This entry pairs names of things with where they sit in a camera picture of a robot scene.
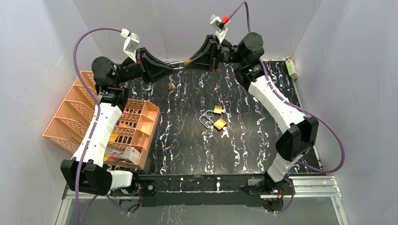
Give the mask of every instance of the small item in basket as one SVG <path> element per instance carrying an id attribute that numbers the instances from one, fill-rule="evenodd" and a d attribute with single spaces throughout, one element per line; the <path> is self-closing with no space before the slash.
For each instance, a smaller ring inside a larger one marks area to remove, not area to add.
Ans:
<path id="1" fill-rule="evenodd" d="M 141 153 L 134 147 L 128 146 L 124 149 L 122 158 L 129 163 L 138 164 Z"/>
<path id="2" fill-rule="evenodd" d="M 120 127 L 124 127 L 124 128 L 125 128 L 125 127 L 127 127 L 127 124 L 124 124 L 124 123 L 119 123 L 119 126 L 120 126 Z"/>
<path id="3" fill-rule="evenodd" d="M 111 137 L 109 138 L 110 142 L 116 142 L 117 137 L 119 136 L 120 133 L 118 132 L 112 132 Z"/>
<path id="4" fill-rule="evenodd" d="M 104 162 L 117 164 L 122 159 L 122 153 L 118 150 L 107 148 L 105 150 Z"/>
<path id="5" fill-rule="evenodd" d="M 121 117 L 123 117 L 124 116 L 124 113 L 128 113 L 129 111 L 127 110 L 127 109 L 125 109 L 123 112 L 122 112 L 122 115 L 121 115 Z"/>

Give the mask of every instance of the white wall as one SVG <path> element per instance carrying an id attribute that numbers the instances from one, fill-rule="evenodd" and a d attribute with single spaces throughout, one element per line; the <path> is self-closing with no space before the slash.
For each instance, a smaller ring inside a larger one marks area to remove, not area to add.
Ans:
<path id="1" fill-rule="evenodd" d="M 304 107 L 342 136 L 346 162 L 335 173 L 353 225 L 396 224 L 398 2 L 324 0 L 293 55 Z M 340 160 L 323 127 L 326 168 Z"/>
<path id="2" fill-rule="evenodd" d="M 140 36 L 160 60 L 185 60 L 215 30 L 212 14 L 230 15 L 241 0 L 74 0 L 89 28 L 123 27 Z M 294 53 L 321 0 L 248 0 L 251 28 L 263 36 L 264 58 L 284 58 Z M 226 39 L 238 44 L 247 33 L 246 11 L 242 8 L 228 24 Z M 122 43 L 111 34 L 93 35 L 103 55 L 113 61 L 126 58 Z"/>
<path id="3" fill-rule="evenodd" d="M 72 50 L 87 27 L 72 0 L 0 5 L 0 223 L 53 225 L 66 184 L 60 164 L 70 155 L 42 134 L 76 78 Z M 99 55 L 87 37 L 80 68 Z"/>

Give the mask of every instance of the gold object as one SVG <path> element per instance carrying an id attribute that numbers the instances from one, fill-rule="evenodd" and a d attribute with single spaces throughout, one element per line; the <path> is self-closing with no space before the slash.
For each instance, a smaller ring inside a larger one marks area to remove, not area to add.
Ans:
<path id="1" fill-rule="evenodd" d="M 220 105 L 214 106 L 213 112 L 216 113 L 216 114 L 221 114 L 222 113 L 222 106 L 220 106 Z"/>
<path id="2" fill-rule="evenodd" d="M 202 118 L 206 118 L 209 122 L 211 122 L 213 124 L 213 126 L 220 131 L 225 125 L 227 125 L 227 122 L 225 122 L 225 120 L 223 120 L 222 118 L 218 119 L 215 123 L 213 121 L 211 121 L 210 118 L 208 118 L 205 115 L 202 115 L 201 117 L 199 117 L 199 122 L 206 127 L 206 129 L 209 129 L 209 127 L 206 125 L 206 123 L 204 123 L 202 121 Z"/>
<path id="3" fill-rule="evenodd" d="M 212 112 L 212 113 L 220 114 L 220 115 L 221 115 L 222 113 L 226 113 L 226 110 L 223 109 L 221 105 L 216 105 L 216 106 L 214 106 L 214 110 L 213 110 L 213 111 L 207 110 L 207 111 L 205 112 L 205 115 L 206 115 L 207 117 L 209 117 L 209 118 L 212 118 L 212 116 L 209 116 L 209 115 L 207 114 L 207 112 Z"/>
<path id="4" fill-rule="evenodd" d="M 227 122 L 222 118 L 219 118 L 213 125 L 217 130 L 221 130 L 225 125 L 227 125 Z"/>
<path id="5" fill-rule="evenodd" d="M 184 62 L 184 67 L 185 67 L 188 63 L 191 62 L 191 60 L 184 60 L 183 62 Z"/>
<path id="6" fill-rule="evenodd" d="M 173 92 L 174 91 L 174 86 L 172 84 L 168 85 L 168 91 Z"/>
<path id="7" fill-rule="evenodd" d="M 119 134 L 120 133 L 118 133 L 118 132 L 112 132 L 112 134 L 111 134 L 111 136 L 109 138 L 109 141 L 110 142 L 116 142 L 117 138 L 119 137 Z"/>

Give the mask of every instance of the padlock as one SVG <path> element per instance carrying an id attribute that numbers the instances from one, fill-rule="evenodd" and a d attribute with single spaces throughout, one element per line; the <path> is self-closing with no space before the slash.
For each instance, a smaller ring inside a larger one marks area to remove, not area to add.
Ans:
<path id="1" fill-rule="evenodd" d="M 206 115 L 202 115 L 201 117 L 199 117 L 199 122 L 206 127 L 206 129 L 209 129 L 209 127 L 206 125 L 206 123 L 204 123 L 202 121 L 202 118 L 206 118 L 209 122 L 211 122 L 213 124 L 213 126 L 217 129 L 217 130 L 221 130 L 225 125 L 227 125 L 227 122 L 225 122 L 225 120 L 223 120 L 222 118 L 219 118 L 215 123 L 213 121 L 211 121 L 210 118 L 208 118 Z"/>
<path id="2" fill-rule="evenodd" d="M 173 92 L 174 91 L 175 86 L 173 84 L 169 84 L 168 85 L 168 91 L 169 92 Z"/>
<path id="3" fill-rule="evenodd" d="M 214 110 L 213 110 L 213 111 L 207 110 L 207 111 L 205 112 L 205 115 L 206 115 L 207 117 L 209 117 L 209 118 L 212 118 L 212 116 L 209 116 L 209 115 L 207 114 L 207 112 L 212 112 L 212 113 L 215 113 L 215 114 L 222 114 L 222 113 L 226 113 L 226 110 L 223 109 L 221 105 L 216 105 L 216 106 L 214 106 Z"/>

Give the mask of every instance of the table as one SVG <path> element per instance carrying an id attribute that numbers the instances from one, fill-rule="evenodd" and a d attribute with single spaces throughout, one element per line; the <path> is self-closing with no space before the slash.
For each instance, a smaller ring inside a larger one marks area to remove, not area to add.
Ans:
<path id="1" fill-rule="evenodd" d="M 220 64 L 213 73 L 182 70 L 149 86 L 142 80 L 128 84 L 130 98 L 151 101 L 161 110 L 144 173 L 264 173 L 271 166 L 282 133 L 269 112 L 236 81 L 233 67 Z M 268 61 L 266 67 L 281 92 L 299 105 L 285 62 Z M 170 84 L 175 91 L 169 92 Z M 229 138 L 199 122 L 215 105 L 226 109 L 222 118 L 228 122 Z M 319 168 L 313 149 L 302 160 Z M 295 172 L 311 171 L 297 166 Z"/>

